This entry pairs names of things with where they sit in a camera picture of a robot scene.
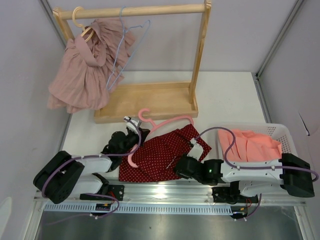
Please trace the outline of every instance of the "gray wall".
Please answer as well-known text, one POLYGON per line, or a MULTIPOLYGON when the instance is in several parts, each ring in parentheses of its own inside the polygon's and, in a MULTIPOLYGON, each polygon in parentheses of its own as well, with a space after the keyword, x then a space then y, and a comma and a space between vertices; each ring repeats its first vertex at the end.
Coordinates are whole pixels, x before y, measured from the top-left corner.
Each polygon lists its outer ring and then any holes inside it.
POLYGON ((1 1, 0 9, 0 205, 12 198, 2 239, 19 240, 33 178, 57 151, 67 122, 65 110, 46 107, 64 49, 37 0, 1 1))
MULTIPOLYGON (((52 7, 72 11, 197 4, 204 0, 48 0, 52 7)), ((201 62, 202 71, 257 72, 296 0, 212 0, 201 62)), ((201 14, 125 17, 130 26, 151 19, 151 27, 128 71, 190 71, 193 69, 201 14)), ((92 19, 80 20, 89 24, 92 19)), ((81 29, 69 21, 74 32, 81 29)), ((143 34, 132 30, 137 39, 143 34)))
MULTIPOLYGON (((308 0, 262 76, 274 123, 286 125, 298 155, 320 173, 320 1, 308 0)), ((319 230, 320 183, 308 200, 319 230)))

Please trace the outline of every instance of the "plastic basket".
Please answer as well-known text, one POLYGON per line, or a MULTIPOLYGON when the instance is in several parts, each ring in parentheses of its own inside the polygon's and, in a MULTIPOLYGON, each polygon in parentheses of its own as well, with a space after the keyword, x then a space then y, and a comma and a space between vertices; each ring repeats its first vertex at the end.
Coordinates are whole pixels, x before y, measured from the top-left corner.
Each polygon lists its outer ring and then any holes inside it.
MULTIPOLYGON (((288 128, 282 124, 274 123, 222 123, 217 124, 217 126, 225 127, 227 129, 239 129, 239 130, 251 130, 255 133, 269 135, 272 139, 277 140, 281 143, 282 152, 288 154, 297 155, 294 141, 288 128)), ((220 146, 218 132, 216 134, 217 144, 218 144, 218 157, 219 159, 223 158, 223 151, 220 146)))

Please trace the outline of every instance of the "red polka dot garment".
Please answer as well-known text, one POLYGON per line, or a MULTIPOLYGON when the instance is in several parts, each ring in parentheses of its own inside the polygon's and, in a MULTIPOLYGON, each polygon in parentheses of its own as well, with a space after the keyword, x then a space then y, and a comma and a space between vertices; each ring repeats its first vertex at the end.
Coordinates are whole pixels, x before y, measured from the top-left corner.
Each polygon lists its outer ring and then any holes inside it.
MULTIPOLYGON (((138 168, 129 165, 127 156, 123 157, 119 169, 119 181, 148 183, 180 179, 174 173, 174 167, 182 154, 190 151, 189 141, 198 135, 194 126, 189 124, 182 129, 146 141, 132 156, 132 161, 138 168)), ((197 143, 203 147, 199 159, 201 162, 211 147, 201 138, 198 138, 197 143)))

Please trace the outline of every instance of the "clothing rack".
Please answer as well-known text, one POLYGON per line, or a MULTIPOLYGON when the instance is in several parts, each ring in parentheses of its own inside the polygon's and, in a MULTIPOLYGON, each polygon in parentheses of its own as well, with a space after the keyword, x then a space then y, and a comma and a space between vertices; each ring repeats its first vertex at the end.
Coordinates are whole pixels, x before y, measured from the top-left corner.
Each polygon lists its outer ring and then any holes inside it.
MULTIPOLYGON (((196 54, 191 81, 154 82, 138 84, 121 84, 111 94, 107 106, 96 110, 96 123, 122 122, 124 116, 137 117, 140 109, 149 108, 146 117, 164 120, 180 115, 198 117, 198 105, 195 95, 202 53, 207 34, 211 0, 203 4, 182 4, 164 6, 126 7, 121 16, 150 16, 168 14, 202 13, 196 54)), ((77 11, 76 19, 112 18, 120 15, 121 8, 84 9, 77 11)), ((74 39, 67 20, 71 20, 73 11, 53 9, 53 16, 66 40, 74 39)))

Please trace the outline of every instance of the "pink dress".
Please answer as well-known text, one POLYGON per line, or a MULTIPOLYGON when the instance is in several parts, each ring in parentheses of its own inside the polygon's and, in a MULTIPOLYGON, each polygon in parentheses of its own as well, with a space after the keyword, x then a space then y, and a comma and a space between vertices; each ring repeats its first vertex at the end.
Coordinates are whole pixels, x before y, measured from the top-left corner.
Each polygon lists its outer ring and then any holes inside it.
MULTIPOLYGON (((48 108, 66 107, 68 113, 75 113, 82 109, 99 110, 107 105, 110 96, 106 84, 122 38, 122 25, 118 18, 99 18, 91 27, 95 34, 88 42, 85 42, 88 35, 80 34, 68 40, 58 73, 49 86, 48 108)), ((117 67, 128 61, 129 47, 134 41, 128 32, 119 49, 117 67)), ((117 67, 110 86, 120 72, 117 67)), ((110 92, 122 79, 123 76, 118 78, 110 92)))

